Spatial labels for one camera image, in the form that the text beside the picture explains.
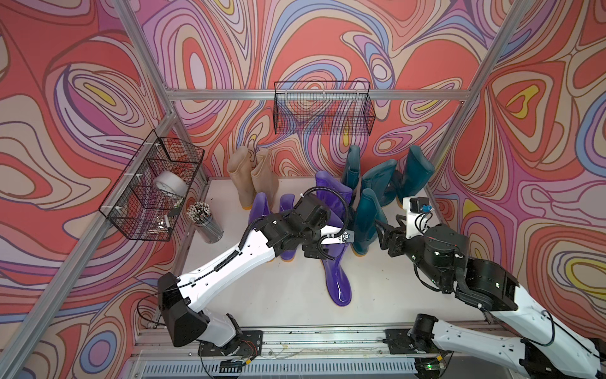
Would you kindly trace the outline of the purple rain boot front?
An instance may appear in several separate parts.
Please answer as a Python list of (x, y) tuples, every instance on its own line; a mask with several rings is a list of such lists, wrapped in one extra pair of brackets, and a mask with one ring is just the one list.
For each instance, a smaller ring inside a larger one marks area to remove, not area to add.
[(348, 306), (352, 300), (353, 293), (350, 281), (345, 274), (341, 261), (349, 244), (331, 244), (325, 246), (332, 260), (322, 260), (325, 274), (325, 283), (328, 294), (337, 306)]

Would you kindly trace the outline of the beige rain boot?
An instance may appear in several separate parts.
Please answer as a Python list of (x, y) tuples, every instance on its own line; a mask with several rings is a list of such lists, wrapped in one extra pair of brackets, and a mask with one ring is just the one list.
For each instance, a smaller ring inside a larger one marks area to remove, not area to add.
[(238, 192), (238, 200), (241, 207), (251, 209), (256, 197), (257, 191), (252, 182), (252, 161), (251, 154), (247, 147), (241, 146), (231, 155), (228, 164), (227, 172), (232, 183)]
[(273, 170), (271, 152), (267, 149), (260, 149), (256, 153), (256, 163), (251, 171), (253, 187), (258, 194), (265, 194), (268, 204), (272, 208), (279, 189), (279, 179)]

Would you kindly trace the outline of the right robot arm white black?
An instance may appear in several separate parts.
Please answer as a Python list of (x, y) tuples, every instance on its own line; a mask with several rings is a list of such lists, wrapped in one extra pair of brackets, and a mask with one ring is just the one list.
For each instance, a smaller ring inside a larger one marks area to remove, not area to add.
[(418, 314), (404, 342), (424, 353), (459, 352), (529, 378), (603, 378), (605, 342), (586, 338), (553, 316), (501, 265), (467, 254), (469, 240), (438, 224), (414, 237), (376, 221), (382, 250), (405, 255), (426, 287), (489, 314), (518, 333), (495, 336)]

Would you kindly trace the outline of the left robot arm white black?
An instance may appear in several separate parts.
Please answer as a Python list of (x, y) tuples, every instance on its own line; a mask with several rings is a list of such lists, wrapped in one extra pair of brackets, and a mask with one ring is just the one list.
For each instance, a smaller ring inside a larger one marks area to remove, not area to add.
[(328, 245), (353, 242), (347, 225), (329, 224), (332, 211), (317, 191), (317, 186), (308, 189), (292, 209), (254, 220), (238, 244), (208, 264), (181, 276), (161, 276), (159, 311), (174, 347), (202, 340), (232, 348), (240, 334), (238, 323), (230, 314), (214, 315), (206, 308), (219, 292), (285, 251), (301, 247), (307, 258), (329, 260)]

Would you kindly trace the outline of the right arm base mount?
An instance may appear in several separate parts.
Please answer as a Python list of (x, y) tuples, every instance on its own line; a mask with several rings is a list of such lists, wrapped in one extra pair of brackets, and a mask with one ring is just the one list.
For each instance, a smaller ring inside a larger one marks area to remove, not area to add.
[(434, 333), (423, 328), (389, 328), (385, 330), (382, 342), (392, 355), (438, 354), (447, 355), (451, 351), (438, 348), (432, 341)]

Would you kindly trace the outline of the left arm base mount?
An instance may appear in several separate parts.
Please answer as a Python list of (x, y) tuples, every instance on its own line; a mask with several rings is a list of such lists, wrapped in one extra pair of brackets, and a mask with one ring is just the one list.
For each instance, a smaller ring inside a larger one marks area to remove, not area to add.
[(241, 357), (256, 358), (263, 349), (264, 332), (260, 329), (245, 329), (236, 334), (225, 347), (217, 347), (209, 342), (202, 342), (198, 347), (201, 357)]

